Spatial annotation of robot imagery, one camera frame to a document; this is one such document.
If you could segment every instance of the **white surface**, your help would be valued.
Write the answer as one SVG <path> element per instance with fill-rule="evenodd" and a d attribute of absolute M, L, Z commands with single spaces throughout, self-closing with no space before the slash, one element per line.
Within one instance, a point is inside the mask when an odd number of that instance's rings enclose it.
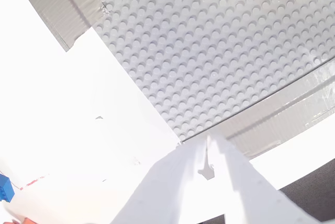
<path fill-rule="evenodd" d="M 64 54 L 27 0 L 1 3 L 0 170 L 20 185 L 50 173 L 6 207 L 39 224 L 110 223 L 178 138 L 93 30 Z M 334 124 L 335 115 L 252 163 L 279 189 L 335 158 Z M 208 204 L 219 183 L 197 178 L 181 224 L 225 211 Z"/>
<path fill-rule="evenodd" d="M 335 0 L 104 0 L 95 30 L 183 140 L 335 55 Z"/>

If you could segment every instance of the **white lego piece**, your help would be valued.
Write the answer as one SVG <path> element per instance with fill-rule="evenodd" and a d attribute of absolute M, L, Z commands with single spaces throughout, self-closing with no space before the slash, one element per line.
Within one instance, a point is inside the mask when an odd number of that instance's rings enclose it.
<path fill-rule="evenodd" d="M 215 176 L 229 181 L 226 224 L 320 223 L 277 191 L 231 143 L 215 136 Z"/>
<path fill-rule="evenodd" d="M 195 171 L 203 165 L 199 163 L 199 154 L 204 150 L 205 141 L 197 139 L 157 162 L 112 224 L 191 223 L 190 219 L 181 221 L 183 201 L 185 191 L 196 180 Z M 215 177 L 205 183 L 208 186 L 216 181 L 221 187 L 216 185 L 218 190 L 212 201 L 203 203 L 202 217 L 215 217 L 210 209 L 215 205 L 221 208 L 220 215 L 225 214 L 226 224 L 320 223 L 277 191 L 223 137 L 213 137 L 207 155 L 214 165 Z"/>
<path fill-rule="evenodd" d="M 95 30 L 185 139 L 335 55 L 335 0 L 102 0 Z"/>

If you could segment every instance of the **overexposed white area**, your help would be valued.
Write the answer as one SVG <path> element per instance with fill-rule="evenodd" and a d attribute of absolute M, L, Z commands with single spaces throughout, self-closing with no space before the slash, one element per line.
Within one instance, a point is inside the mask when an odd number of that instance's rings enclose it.
<path fill-rule="evenodd" d="M 0 170 L 19 187 L 47 175 L 4 205 L 39 224 L 110 223 L 178 138 L 93 29 L 65 53 L 28 0 L 0 1 Z M 335 158 L 334 124 L 333 115 L 252 164 L 279 189 Z M 196 176 L 180 223 L 223 214 L 220 190 Z"/>

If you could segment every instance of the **white lego baseplate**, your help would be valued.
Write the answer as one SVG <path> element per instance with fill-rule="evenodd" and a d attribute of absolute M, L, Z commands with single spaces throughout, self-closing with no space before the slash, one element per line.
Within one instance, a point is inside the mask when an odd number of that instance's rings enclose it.
<path fill-rule="evenodd" d="M 95 30 L 189 138 L 335 55 L 335 0 L 101 0 Z"/>

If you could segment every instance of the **gray duct tape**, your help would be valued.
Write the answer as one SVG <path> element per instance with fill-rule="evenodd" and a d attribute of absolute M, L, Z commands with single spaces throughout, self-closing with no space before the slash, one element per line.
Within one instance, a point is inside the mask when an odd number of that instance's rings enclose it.
<path fill-rule="evenodd" d="M 29 0 L 65 51 L 103 16 L 100 0 Z"/>
<path fill-rule="evenodd" d="M 199 135 L 205 138 L 207 135 L 222 134 L 244 155 L 254 158 L 333 114 L 334 88 L 335 60 L 332 59 Z"/>

